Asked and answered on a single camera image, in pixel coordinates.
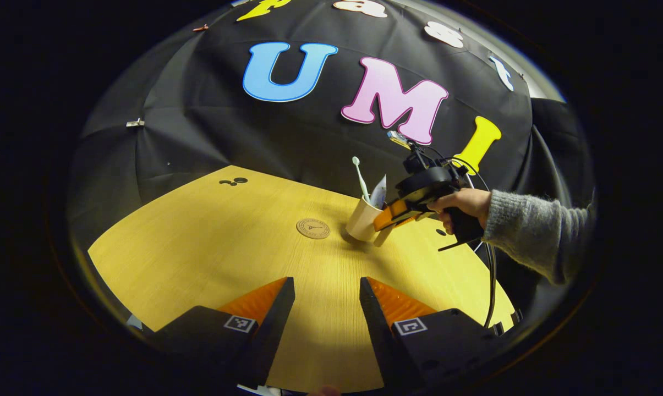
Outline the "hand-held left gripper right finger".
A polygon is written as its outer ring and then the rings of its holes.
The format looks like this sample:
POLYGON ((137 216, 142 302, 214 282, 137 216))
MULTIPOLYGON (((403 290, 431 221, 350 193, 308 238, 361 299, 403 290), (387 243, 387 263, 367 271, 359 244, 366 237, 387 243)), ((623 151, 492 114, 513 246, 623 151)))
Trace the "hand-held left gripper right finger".
POLYGON ((504 330, 485 328, 463 311, 437 311, 364 277, 359 300, 389 394, 417 394, 456 380, 487 360, 504 330))

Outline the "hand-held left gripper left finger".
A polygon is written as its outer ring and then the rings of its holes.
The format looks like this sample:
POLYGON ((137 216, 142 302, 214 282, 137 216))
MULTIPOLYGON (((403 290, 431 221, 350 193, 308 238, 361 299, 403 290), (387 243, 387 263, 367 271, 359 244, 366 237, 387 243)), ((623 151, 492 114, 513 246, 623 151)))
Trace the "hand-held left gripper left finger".
POLYGON ((195 304, 158 330, 128 320, 184 391, 242 391, 267 384, 295 301, 294 279, 281 277, 211 306, 195 304))

